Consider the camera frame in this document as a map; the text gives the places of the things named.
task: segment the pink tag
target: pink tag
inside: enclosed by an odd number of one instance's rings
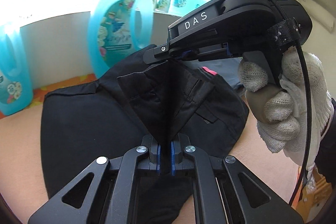
[[[213,70],[208,69],[207,67],[202,67],[202,69],[204,69],[205,71],[207,71],[208,73],[212,74],[212,75],[216,75],[217,73]]]

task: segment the logo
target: logo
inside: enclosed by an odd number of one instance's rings
[[[201,17],[202,17],[202,20],[205,20],[207,18],[207,15],[205,14],[205,12],[201,13]],[[194,17],[193,25],[195,25],[196,23],[199,23],[199,21],[197,20],[196,17]],[[186,30],[190,28],[190,22],[189,21],[187,21],[184,25],[185,25]]]

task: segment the gloved hand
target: gloved hand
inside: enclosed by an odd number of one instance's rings
[[[319,150],[320,136],[324,132],[331,112],[331,98],[320,60],[304,52],[310,79],[312,101],[312,132],[307,167],[314,163]],[[283,149],[285,155],[296,164],[302,165],[305,151],[307,115],[306,96],[302,69],[295,48],[289,49],[282,59],[283,74],[280,91],[263,107],[264,116],[270,123],[257,122],[258,132],[268,149],[277,153]],[[255,63],[242,60],[238,76],[247,91],[263,92],[268,83],[266,71]]]

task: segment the triangular cutout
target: triangular cutout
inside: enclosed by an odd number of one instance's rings
[[[258,208],[270,201],[270,198],[264,193],[264,191],[259,188],[259,186],[257,186],[246,174],[238,173],[238,177],[252,208]]]
[[[77,209],[81,208],[94,176],[94,173],[88,173],[83,177],[62,197],[62,202]]]

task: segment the black cable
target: black cable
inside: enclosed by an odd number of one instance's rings
[[[288,19],[288,16],[286,15],[285,11],[282,9],[282,7],[278,4],[276,0],[271,0],[271,2],[274,4],[276,9],[279,11],[281,16],[284,20]],[[300,45],[299,40],[295,40],[294,42],[297,54],[299,56],[301,68],[302,68],[302,74],[303,74],[303,80],[304,80],[304,89],[306,92],[306,104],[307,104],[307,138],[306,138],[306,145],[304,149],[304,156],[303,156],[303,162],[302,162],[302,168],[299,174],[298,181],[295,185],[293,194],[291,196],[291,199],[289,200],[289,205],[291,206],[293,204],[293,201],[299,191],[301,181],[303,179],[303,176],[305,174],[305,170],[307,167],[308,157],[309,157],[309,150],[310,150],[310,140],[311,140],[311,120],[312,120],[312,114],[311,114],[311,94],[310,94],[310,82],[309,82],[309,75],[308,75],[308,69],[305,57],[303,55],[303,51]]]

